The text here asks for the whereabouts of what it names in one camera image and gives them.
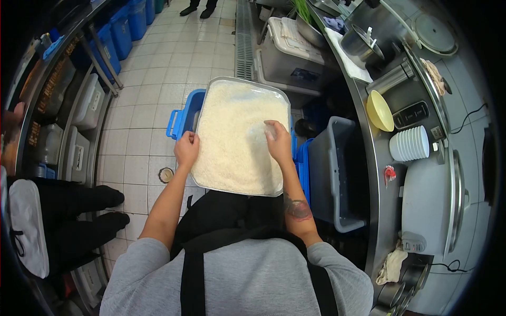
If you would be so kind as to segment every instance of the metal tray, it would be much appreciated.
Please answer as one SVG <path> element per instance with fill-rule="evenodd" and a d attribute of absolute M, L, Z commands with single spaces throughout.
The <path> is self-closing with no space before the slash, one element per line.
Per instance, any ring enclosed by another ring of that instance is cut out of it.
<path fill-rule="evenodd" d="M 248 84 L 251 84 L 251 85 L 256 86 L 258 88 L 261 88 L 261 89 L 265 89 L 265 90 L 268 90 L 268 91 L 279 93 L 283 97 L 283 99 L 285 100 L 285 102 L 288 104 L 288 109 L 287 109 L 288 123 L 291 124 L 291 106 L 290 106 L 290 100 L 288 99 L 288 97 L 286 96 L 286 94 L 283 91 L 281 91 L 280 89 L 276 89 L 274 87 L 271 87 L 269 85 L 265 85 L 265 84 L 261 84 L 261 83 L 257 83 L 257 82 L 253 82 L 253 81 L 249 81 L 249 80 L 244 80 L 244 79 L 240 79 L 240 78 L 225 77 L 225 76 L 216 77 L 216 78 L 212 79 L 211 81 L 209 81 L 209 83 L 207 84 L 207 87 L 205 89 L 206 90 L 206 94 L 204 96 L 204 102 L 202 104 L 202 109 L 200 110 L 200 114 L 203 113 L 203 110 L 204 110 L 204 107 L 205 107 L 205 100 L 207 99 L 207 95 L 208 95 L 207 92 L 209 91 L 209 89 L 211 88 L 211 86 L 213 85 L 213 83 L 215 83 L 216 81 L 220 81 L 220 80 L 231 81 L 231 82 L 248 83 Z M 200 115 L 197 118 L 197 128 L 195 129 L 195 133 L 198 133 L 198 124 L 199 124 L 199 122 L 200 122 Z M 283 189 L 281 189 L 279 192 L 276 192 L 273 195 L 266 195 L 266 194 L 245 194 L 245 193 L 241 193 L 241 192 L 234 192 L 234 191 L 220 190 L 220 189 L 216 189 L 216 188 L 209 188 L 209 187 L 200 185 L 195 180 L 195 178 L 193 177 L 193 175 L 191 173 L 190 173 L 190 176 L 192 177 L 192 179 L 193 179 L 193 181 L 195 182 L 196 185 L 198 185 L 201 188 L 205 188 L 205 189 L 209 189 L 209 190 L 215 190 L 215 191 L 221 191 L 221 192 L 227 192 L 227 193 L 234 193 L 234 194 L 241 194 L 241 195 L 266 196 L 266 197 L 277 197 L 277 196 L 280 196 L 283 193 Z"/>

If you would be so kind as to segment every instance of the apron strap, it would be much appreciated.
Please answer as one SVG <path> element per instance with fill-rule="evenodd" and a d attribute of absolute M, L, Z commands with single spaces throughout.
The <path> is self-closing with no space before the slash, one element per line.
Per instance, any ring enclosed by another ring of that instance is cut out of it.
<path fill-rule="evenodd" d="M 309 275 L 322 316 L 338 315 L 332 284 L 325 268 L 309 262 L 307 248 L 292 233 L 266 226 L 253 230 L 222 229 L 198 236 L 183 244 L 185 259 L 181 277 L 181 315 L 205 315 L 204 253 L 245 239 L 280 238 L 293 243 L 308 265 Z"/>

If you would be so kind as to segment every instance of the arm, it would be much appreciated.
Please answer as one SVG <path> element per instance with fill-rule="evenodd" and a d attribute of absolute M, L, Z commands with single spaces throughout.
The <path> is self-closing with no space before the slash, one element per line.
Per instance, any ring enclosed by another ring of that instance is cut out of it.
<path fill-rule="evenodd" d="M 283 173 L 283 207 L 286 229 L 301 238 L 306 247 L 309 247 L 322 240 L 316 231 L 313 213 L 302 191 L 299 176 L 291 157 L 290 134 L 278 121 L 269 120 L 265 123 L 272 125 L 276 132 L 276 137 L 274 137 L 270 131 L 266 131 L 266 138 L 269 153 L 277 161 Z"/>
<path fill-rule="evenodd" d="M 190 131 L 186 131 L 176 142 L 174 154 L 178 168 L 156 199 L 139 238 L 151 237 L 161 241 L 167 249 L 171 248 L 183 203 L 186 178 L 197 160 L 199 142 L 198 135 Z"/>

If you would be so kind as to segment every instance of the hand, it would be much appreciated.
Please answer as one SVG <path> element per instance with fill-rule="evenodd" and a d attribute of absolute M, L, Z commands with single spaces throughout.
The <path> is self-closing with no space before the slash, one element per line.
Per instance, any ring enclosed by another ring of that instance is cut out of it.
<path fill-rule="evenodd" d="M 267 146 L 269 147 L 269 153 L 272 158 L 274 158 L 280 166 L 292 162 L 290 134 L 278 121 L 268 120 L 264 121 L 264 123 L 268 126 L 265 131 L 265 137 L 267 139 Z M 269 130 L 269 126 L 274 128 L 276 133 L 275 136 L 272 135 Z"/>
<path fill-rule="evenodd" d="M 190 171 L 197 160 L 200 138 L 197 134 L 187 130 L 174 146 L 174 154 L 179 164 L 179 168 Z"/>

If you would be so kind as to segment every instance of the uncooked rice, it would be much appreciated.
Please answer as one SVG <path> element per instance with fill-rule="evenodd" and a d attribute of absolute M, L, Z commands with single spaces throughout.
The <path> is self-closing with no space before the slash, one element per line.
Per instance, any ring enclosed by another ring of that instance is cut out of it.
<path fill-rule="evenodd" d="M 191 174 L 202 187 L 278 196 L 283 176 L 269 154 L 264 120 L 288 130 L 288 104 L 276 92 L 219 80 L 208 89 L 197 127 L 200 150 Z"/>

